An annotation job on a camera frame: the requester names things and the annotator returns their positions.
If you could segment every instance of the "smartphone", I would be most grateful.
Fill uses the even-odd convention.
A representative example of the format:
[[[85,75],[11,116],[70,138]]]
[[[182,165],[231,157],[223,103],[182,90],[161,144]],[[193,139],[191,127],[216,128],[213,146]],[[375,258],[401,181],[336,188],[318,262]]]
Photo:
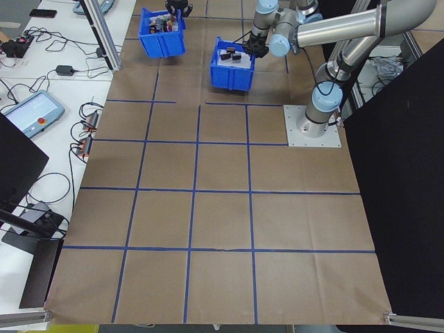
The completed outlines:
[[[57,14],[57,10],[52,9],[32,9],[29,13],[31,17],[55,17]]]

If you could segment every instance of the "black partition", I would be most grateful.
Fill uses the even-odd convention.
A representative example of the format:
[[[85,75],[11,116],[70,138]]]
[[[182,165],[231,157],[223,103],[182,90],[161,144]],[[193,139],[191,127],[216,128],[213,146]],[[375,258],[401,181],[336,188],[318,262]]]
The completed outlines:
[[[443,60],[441,40],[345,121],[387,294],[403,316],[444,318]]]

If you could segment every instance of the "blue plastic bin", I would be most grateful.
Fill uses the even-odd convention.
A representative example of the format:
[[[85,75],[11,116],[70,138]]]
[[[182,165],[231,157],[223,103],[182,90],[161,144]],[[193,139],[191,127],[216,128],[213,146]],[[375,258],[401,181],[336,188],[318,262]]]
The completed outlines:
[[[225,88],[229,90],[250,90],[253,83],[253,74],[255,72],[255,57],[251,58],[250,68],[238,68],[231,66],[217,65],[218,50],[226,50],[227,47],[234,47],[236,51],[244,52],[242,45],[222,40],[219,36],[216,38],[213,58],[211,60],[211,84],[216,88]]]
[[[150,58],[180,56],[187,51],[185,49],[183,37],[185,21],[181,17],[180,12],[178,13],[179,27],[177,31],[150,34],[151,17],[167,14],[167,10],[150,12],[148,9],[142,8],[139,25],[139,40],[142,43],[147,56]]]

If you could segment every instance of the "metal frame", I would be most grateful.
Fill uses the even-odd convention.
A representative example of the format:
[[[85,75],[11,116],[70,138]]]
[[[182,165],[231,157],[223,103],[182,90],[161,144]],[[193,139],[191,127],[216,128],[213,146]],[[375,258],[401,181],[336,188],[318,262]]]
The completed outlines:
[[[51,312],[44,310],[22,314],[0,314],[0,328],[46,323],[50,320]]]
[[[444,319],[398,316],[397,314],[384,314],[386,323],[392,326],[413,328],[432,332],[444,332]]]
[[[113,71],[120,70],[121,59],[117,53],[99,3],[97,0],[80,0],[80,5],[88,19],[94,36],[96,36],[106,64]]]

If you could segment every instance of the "grid of blue tape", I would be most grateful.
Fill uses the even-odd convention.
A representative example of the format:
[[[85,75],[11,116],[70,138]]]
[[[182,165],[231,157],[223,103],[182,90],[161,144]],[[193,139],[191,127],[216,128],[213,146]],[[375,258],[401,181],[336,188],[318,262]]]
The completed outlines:
[[[204,17],[195,17],[195,18],[205,18],[205,19],[228,19],[225,17],[208,17],[208,0],[206,1],[205,7],[205,16]],[[241,21],[242,25],[242,34],[244,34],[244,22],[252,21],[252,19],[244,19],[244,0],[241,0],[241,19],[236,19]],[[285,65],[287,74],[289,73],[289,66],[287,57],[285,58]],[[184,301],[184,311],[183,311],[183,323],[187,322],[188,315],[188,298],[189,298],[189,281],[190,281],[190,268],[191,268],[191,253],[192,252],[231,252],[231,253],[251,253],[252,259],[252,276],[253,276],[253,309],[254,309],[254,320],[255,324],[259,324],[258,312],[257,312],[257,285],[256,285],[256,263],[255,263],[255,253],[361,253],[361,254],[375,254],[374,250],[306,250],[306,249],[259,249],[255,247],[255,236],[254,236],[254,221],[253,221],[253,194],[280,194],[280,195],[340,195],[340,196],[358,196],[359,193],[354,192],[302,192],[302,191],[253,191],[252,182],[251,182],[251,162],[250,162],[250,147],[251,146],[287,146],[287,144],[279,144],[279,143],[251,143],[250,142],[250,133],[249,133],[249,123],[248,123],[248,106],[282,106],[275,104],[254,104],[254,103],[211,103],[208,102],[208,105],[243,105],[245,107],[245,115],[246,115],[246,142],[200,142],[199,141],[199,133],[200,133],[200,112],[201,107],[198,109],[198,124],[197,124],[197,135],[196,141],[161,141],[161,140],[148,140],[151,117],[153,114],[153,106],[156,103],[176,103],[175,101],[155,101],[155,93],[157,90],[157,82],[159,79],[159,71],[157,71],[155,88],[153,92],[153,98],[151,100],[142,100],[142,101],[129,101],[123,99],[108,99],[110,102],[122,102],[122,103],[150,103],[150,116],[148,119],[148,124],[146,127],[146,134],[144,140],[128,140],[128,139],[96,139],[96,141],[102,142],[141,142],[144,144],[144,149],[142,151],[142,158],[139,166],[139,173],[137,176],[137,184],[136,187],[81,187],[81,189],[105,189],[105,190],[119,190],[119,191],[134,191],[135,195],[133,198],[133,205],[131,207],[130,221],[128,224],[128,230],[126,235],[125,246],[63,246],[66,249],[90,249],[90,250],[122,250],[123,258],[121,263],[121,270],[119,275],[119,283],[117,287],[116,298],[114,302],[114,310],[112,313],[112,322],[115,322],[117,316],[117,309],[119,307],[119,297],[121,292],[121,285],[123,280],[123,272],[125,271],[125,263],[126,263],[126,255],[128,250],[138,250],[138,251],[186,251],[187,252],[187,274],[186,274],[186,282],[185,282],[185,301]],[[144,165],[144,159],[146,154],[146,146],[149,143],[165,143],[165,144],[195,144],[196,145],[196,155],[195,155],[195,164],[194,164],[194,180],[193,180],[193,189],[151,189],[151,188],[141,188],[140,179],[142,176],[142,169]],[[223,144],[223,145],[243,145],[247,147],[247,160],[248,160],[248,191],[222,191],[222,190],[199,190],[196,188],[197,182],[197,174],[198,174],[198,152],[199,145],[202,144]],[[137,195],[139,191],[183,191],[192,193],[191,197],[191,214],[189,220],[189,238],[188,238],[188,247],[187,248],[162,248],[162,247],[134,247],[129,246],[130,241],[130,232],[133,224],[133,217],[135,213],[135,206],[137,202]],[[251,247],[250,248],[238,248],[238,249],[219,249],[219,248],[193,248],[192,237],[193,237],[193,222],[194,222],[194,201],[196,198],[196,193],[240,193],[240,194],[248,194],[249,199],[249,210],[250,210],[250,237],[251,237]]]

